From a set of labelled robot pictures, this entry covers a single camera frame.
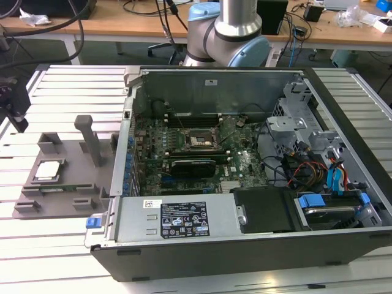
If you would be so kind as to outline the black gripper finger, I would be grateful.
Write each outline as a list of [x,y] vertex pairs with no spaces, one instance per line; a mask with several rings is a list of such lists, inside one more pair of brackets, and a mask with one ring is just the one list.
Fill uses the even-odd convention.
[[20,82],[10,82],[9,102],[7,109],[9,119],[17,132],[24,132],[28,127],[28,121],[25,114],[29,108],[29,95],[26,86]]

